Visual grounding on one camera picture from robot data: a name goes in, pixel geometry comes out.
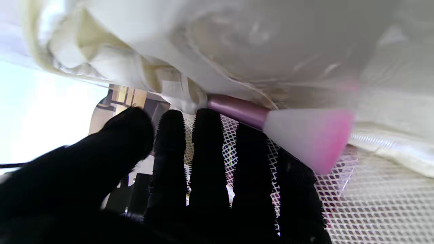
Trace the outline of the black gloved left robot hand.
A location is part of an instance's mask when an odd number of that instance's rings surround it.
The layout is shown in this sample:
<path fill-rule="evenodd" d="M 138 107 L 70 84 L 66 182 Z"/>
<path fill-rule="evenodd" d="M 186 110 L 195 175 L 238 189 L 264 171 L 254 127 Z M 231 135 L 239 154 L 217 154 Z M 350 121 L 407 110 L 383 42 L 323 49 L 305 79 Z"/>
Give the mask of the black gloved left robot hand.
<path fill-rule="evenodd" d="M 148 114 L 129 107 L 98 132 L 59 147 L 1 183 L 2 244 L 330 244 L 312 170 L 283 150 L 278 157 L 280 215 L 265 134 L 237 128 L 234 199 L 229 204 L 223 124 L 196 113 L 190 197 L 183 158 L 183 115 L 163 114 L 154 132 Z M 102 210 L 105 197 L 154 152 L 143 222 Z"/>

